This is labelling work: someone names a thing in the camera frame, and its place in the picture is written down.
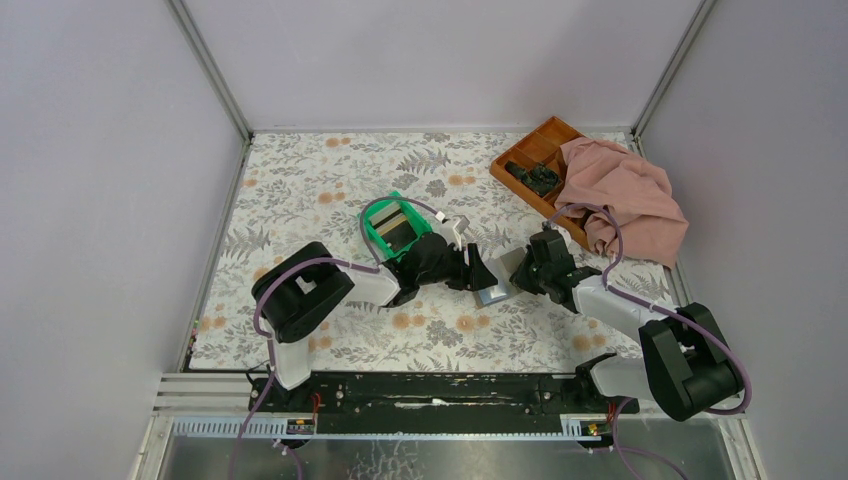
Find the grey leather card holder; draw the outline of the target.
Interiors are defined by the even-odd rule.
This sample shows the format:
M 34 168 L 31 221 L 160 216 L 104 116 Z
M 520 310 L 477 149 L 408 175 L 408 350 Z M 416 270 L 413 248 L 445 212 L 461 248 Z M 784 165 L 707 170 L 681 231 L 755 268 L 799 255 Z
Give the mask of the grey leather card holder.
M 475 305 L 478 309 L 508 300 L 522 292 L 510 278 L 518 270 L 525 255 L 526 249 L 520 247 L 484 263 L 495 276 L 497 283 L 474 293 Z

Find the green plastic bin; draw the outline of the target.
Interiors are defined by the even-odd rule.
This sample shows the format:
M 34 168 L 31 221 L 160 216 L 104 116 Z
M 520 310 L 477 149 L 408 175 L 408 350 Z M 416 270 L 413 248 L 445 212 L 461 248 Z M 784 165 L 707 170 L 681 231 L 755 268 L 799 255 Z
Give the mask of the green plastic bin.
M 439 214 L 437 209 L 397 191 L 362 208 L 358 216 L 359 232 L 376 263 L 400 256 L 423 234 L 433 231 L 421 210 L 433 218 Z

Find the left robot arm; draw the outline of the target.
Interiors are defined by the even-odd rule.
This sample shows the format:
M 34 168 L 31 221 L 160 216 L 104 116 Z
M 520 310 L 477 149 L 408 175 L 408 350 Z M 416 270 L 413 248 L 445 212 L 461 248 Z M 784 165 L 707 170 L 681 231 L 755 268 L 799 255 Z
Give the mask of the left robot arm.
M 457 246 L 425 233 L 398 257 L 367 266 L 334 257 L 314 241 L 264 274 L 252 287 L 252 323 L 267 342 L 270 372 L 292 390 L 312 372 L 308 337 L 347 301 L 394 308 L 413 300 L 424 285 L 478 292 L 498 284 L 477 245 Z

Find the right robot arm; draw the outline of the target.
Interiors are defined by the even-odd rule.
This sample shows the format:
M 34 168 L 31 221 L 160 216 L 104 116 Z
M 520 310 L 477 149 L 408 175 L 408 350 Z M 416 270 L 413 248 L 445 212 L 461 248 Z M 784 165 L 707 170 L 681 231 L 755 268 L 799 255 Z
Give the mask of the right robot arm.
M 638 358 L 607 353 L 576 367 L 591 395 L 649 400 L 677 421 L 701 412 L 722 415 L 720 403 L 737 394 L 742 401 L 728 414 L 747 408 L 750 379 L 705 306 L 665 305 L 614 286 L 607 272 L 578 266 L 565 236 L 552 229 L 530 237 L 510 281 L 639 344 Z

